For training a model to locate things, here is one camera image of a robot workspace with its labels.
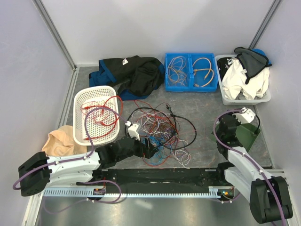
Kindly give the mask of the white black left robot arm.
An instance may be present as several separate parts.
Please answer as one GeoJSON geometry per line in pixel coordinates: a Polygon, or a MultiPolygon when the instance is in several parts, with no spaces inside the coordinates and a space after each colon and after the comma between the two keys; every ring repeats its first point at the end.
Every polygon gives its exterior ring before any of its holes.
{"type": "Polygon", "coordinates": [[[123,137],[84,154],[49,157],[45,152],[35,153],[18,168],[16,185],[23,197],[32,196],[51,186],[99,185],[103,169],[131,157],[151,158],[158,152],[148,138],[136,140],[123,137]]]}

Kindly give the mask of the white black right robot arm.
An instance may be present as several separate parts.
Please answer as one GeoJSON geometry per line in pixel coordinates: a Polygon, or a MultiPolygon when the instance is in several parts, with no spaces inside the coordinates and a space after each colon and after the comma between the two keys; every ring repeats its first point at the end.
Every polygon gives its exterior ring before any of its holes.
{"type": "Polygon", "coordinates": [[[216,172],[220,185],[232,184],[249,202],[253,218],[259,224],[293,217],[288,184],[282,176],[274,176],[261,167],[236,136],[238,126],[251,123],[256,114],[248,108],[228,110],[214,121],[213,135],[218,151],[230,166],[216,172]]]}

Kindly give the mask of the black cable teal connector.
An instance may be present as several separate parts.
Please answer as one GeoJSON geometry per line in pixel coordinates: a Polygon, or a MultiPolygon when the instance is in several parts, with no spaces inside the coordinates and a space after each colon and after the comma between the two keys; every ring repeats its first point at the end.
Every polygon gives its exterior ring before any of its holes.
{"type": "Polygon", "coordinates": [[[185,150],[197,138],[193,122],[176,115],[169,104],[166,104],[166,111],[150,106],[137,106],[127,119],[141,124],[144,137],[156,139],[158,146],[173,152],[185,150]]]}

